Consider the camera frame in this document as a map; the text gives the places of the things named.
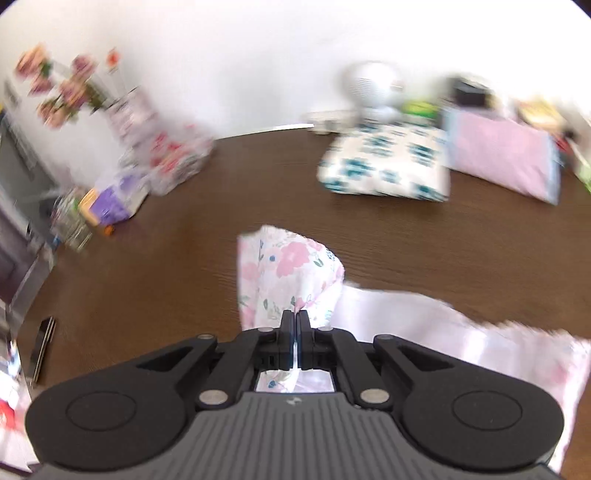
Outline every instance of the white fan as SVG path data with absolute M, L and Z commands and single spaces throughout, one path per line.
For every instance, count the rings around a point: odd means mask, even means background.
M 346 83 L 364 121 L 388 124 L 400 119 L 400 111 L 392 106 L 402 99 L 402 79 L 394 66 L 363 62 L 349 69 Z

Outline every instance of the mobile phone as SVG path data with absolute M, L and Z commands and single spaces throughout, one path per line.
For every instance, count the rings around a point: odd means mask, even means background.
M 35 346 L 33 347 L 33 352 L 31 354 L 28 374 L 26 375 L 26 379 L 32 387 L 37 384 L 37 380 L 39 379 L 43 357 L 45 356 L 47 345 L 51 342 L 55 329 L 56 320 L 54 317 L 46 318 L 41 322 L 41 325 L 39 325 L 39 331 L 37 332 L 37 338 L 35 339 Z

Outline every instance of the fabric cloth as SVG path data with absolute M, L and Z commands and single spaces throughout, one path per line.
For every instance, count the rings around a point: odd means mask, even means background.
M 329 147 L 318 180 L 336 193 L 447 200 L 446 134 L 415 125 L 361 125 Z
M 238 239 L 238 304 L 244 330 L 279 327 L 283 310 L 306 309 L 314 328 L 328 325 L 345 270 L 324 245 L 265 225 Z
M 591 342 L 513 322 L 477 324 L 449 304 L 415 293 L 343 285 L 343 265 L 324 245 L 275 227 L 241 236 L 238 245 L 243 329 L 277 327 L 282 310 L 306 309 L 312 327 L 330 323 L 362 342 L 391 333 L 533 383 L 550 393 L 564 414 L 564 431 L 550 461 L 550 467 L 560 471 L 589 377 Z M 334 388 L 328 372 L 293 369 L 262 373 L 257 390 L 304 393 Z
M 503 118 L 449 108 L 449 167 L 556 205 L 560 159 L 552 137 Z

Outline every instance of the wooden table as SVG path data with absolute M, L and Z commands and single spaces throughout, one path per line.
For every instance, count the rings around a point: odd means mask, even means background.
M 591 338 L 591 195 L 571 174 L 556 207 L 456 173 L 447 203 L 338 195 L 316 180 L 331 141 L 303 130 L 221 140 L 199 175 L 149 197 L 113 237 L 61 249 L 18 336 L 26 363 L 40 321 L 58 318 L 40 385 L 198 333 L 233 338 L 236 237 L 265 223 L 327 245 L 362 287 Z M 589 471 L 587 392 L 563 474 Z

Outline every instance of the cushion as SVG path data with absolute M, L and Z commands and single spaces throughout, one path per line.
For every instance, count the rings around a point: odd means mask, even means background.
M 337 137 L 318 179 L 336 193 L 447 200 L 445 133 L 415 125 L 360 125 Z
M 450 168 L 558 203 L 560 160 L 550 134 L 456 108 L 448 109 L 443 118 Z

